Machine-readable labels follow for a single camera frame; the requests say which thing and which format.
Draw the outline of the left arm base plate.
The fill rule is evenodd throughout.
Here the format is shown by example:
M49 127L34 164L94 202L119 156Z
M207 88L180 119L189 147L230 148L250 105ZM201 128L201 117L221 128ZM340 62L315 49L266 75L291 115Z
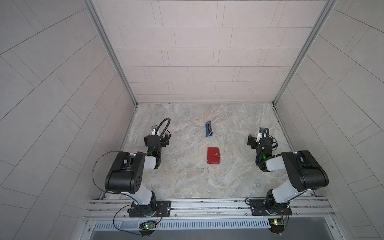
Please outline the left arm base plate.
M132 203L128 209L130 218L154 218L154 217L169 217L171 211L171 201L156 201L149 205L137 205Z

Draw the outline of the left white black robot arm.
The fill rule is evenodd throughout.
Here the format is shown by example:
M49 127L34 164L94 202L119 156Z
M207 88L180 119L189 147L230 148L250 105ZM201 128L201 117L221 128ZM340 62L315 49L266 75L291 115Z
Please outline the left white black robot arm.
M157 201L156 195L142 184L144 170L156 170L161 164L162 148L170 144L170 134L164 137L144 137L149 153L119 152L105 180L105 189L123 194L134 202L128 210L130 218L170 216L171 202Z

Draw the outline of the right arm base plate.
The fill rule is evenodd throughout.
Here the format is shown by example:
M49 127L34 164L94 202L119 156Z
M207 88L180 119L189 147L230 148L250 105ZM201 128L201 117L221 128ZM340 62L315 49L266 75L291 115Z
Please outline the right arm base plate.
M289 203L279 204L273 199L268 200L246 200L250 206L253 216L290 216L292 210Z

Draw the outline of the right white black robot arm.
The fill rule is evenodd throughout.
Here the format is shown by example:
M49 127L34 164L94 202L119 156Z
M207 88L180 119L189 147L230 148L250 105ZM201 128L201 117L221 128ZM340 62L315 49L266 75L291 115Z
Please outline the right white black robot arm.
M308 190L317 190L329 184L328 175L308 150L274 155L273 150L278 144L267 128L257 137L249 135L247 145L256 150L255 162L262 172L285 170L288 175L288 180L269 190L264 200L246 199L253 216L290 216L291 200Z

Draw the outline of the red card holder wallet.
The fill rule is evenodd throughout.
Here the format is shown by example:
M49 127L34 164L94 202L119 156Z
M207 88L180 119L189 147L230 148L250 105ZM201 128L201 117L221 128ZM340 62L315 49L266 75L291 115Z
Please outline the red card holder wallet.
M207 163L211 165L219 165L221 162L220 148L208 147Z

